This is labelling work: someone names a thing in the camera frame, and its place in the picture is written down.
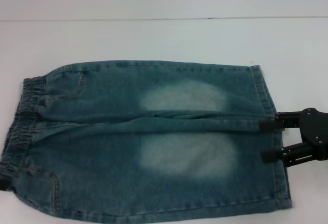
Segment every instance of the elastic waistband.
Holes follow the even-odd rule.
[[[1,180],[10,181],[18,175],[23,166],[37,120],[37,107],[43,86],[43,77],[24,80],[22,96],[2,152]]]

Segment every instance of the white table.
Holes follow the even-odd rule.
[[[139,59],[261,65],[278,111],[314,107],[328,112],[328,18],[226,19],[325,17],[326,1],[0,0],[0,147],[22,80],[77,62]],[[148,20],[207,17],[225,19]],[[284,133],[285,145],[300,141],[298,130]],[[294,166],[288,173],[293,209],[180,223],[327,223],[328,161]],[[40,213],[8,192],[0,192],[0,222],[85,223]]]

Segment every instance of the jeans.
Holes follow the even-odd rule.
[[[7,191],[61,218],[148,223],[291,207],[259,66],[67,65],[24,80],[0,162]]]

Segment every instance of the faded patch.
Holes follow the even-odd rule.
[[[221,133],[168,133],[143,136],[140,165],[167,176],[225,178],[237,152]]]
[[[221,111],[226,103],[220,89],[194,80],[157,87],[140,100],[140,105],[147,110]]]

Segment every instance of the denim shorts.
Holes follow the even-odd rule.
[[[3,190],[46,214],[149,223],[291,207],[274,104],[259,66],[67,65],[24,80],[0,163]]]

